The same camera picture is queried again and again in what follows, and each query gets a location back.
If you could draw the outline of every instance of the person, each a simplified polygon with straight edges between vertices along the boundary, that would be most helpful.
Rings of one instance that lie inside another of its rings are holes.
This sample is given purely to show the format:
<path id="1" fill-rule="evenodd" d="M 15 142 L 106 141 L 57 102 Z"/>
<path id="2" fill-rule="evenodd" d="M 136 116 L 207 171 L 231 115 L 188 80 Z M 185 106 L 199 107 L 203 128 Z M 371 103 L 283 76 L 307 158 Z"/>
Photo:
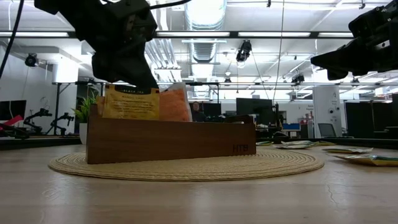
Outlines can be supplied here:
<path id="1" fill-rule="evenodd" d="M 192 121 L 194 122 L 205 122 L 206 115 L 200 111 L 199 102 L 195 101 L 192 103 Z"/>

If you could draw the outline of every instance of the green plant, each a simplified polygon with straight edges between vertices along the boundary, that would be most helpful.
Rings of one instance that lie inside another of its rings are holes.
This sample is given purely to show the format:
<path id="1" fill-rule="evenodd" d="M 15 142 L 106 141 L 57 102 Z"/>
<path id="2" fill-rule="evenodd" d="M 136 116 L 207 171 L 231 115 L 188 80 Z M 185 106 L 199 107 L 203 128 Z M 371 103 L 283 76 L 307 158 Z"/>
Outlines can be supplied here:
<path id="1" fill-rule="evenodd" d="M 81 104 L 81 106 L 77 109 L 72 109 L 81 123 L 87 123 L 88 114 L 90 113 L 90 105 L 95 103 L 96 101 L 94 97 L 87 97 L 83 100 L 83 104 Z"/>

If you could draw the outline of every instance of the security camera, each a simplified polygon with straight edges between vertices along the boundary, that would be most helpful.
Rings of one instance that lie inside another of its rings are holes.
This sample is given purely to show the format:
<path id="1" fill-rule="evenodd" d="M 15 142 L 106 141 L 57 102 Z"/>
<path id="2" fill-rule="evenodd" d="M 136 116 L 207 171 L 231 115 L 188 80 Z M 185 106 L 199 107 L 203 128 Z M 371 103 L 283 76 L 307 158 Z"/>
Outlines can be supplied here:
<path id="1" fill-rule="evenodd" d="M 25 59 L 25 65 L 27 65 L 29 67 L 39 66 L 39 60 L 37 59 L 37 54 L 29 53 L 29 55 Z"/>

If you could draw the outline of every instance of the white pot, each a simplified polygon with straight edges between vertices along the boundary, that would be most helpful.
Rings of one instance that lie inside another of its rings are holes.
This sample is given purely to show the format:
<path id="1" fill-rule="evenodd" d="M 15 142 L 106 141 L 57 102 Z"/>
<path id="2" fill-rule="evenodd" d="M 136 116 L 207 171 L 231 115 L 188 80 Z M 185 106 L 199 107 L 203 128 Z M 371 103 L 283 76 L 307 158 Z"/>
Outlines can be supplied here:
<path id="1" fill-rule="evenodd" d="M 86 144 L 87 141 L 87 123 L 79 124 L 79 135 L 82 144 Z"/>

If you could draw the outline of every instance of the ceiling duct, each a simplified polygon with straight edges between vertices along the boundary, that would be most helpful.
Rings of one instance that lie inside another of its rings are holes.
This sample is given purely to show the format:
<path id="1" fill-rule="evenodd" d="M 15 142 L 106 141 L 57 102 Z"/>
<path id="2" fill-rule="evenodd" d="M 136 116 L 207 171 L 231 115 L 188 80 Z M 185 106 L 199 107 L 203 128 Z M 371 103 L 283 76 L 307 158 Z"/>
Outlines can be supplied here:
<path id="1" fill-rule="evenodd" d="M 209 31 L 221 30 L 224 23 L 226 0 L 193 0 L 185 7 L 185 22 L 187 30 Z M 217 43 L 191 43 L 190 56 L 192 62 L 193 76 L 199 78 L 210 78 L 216 58 Z"/>

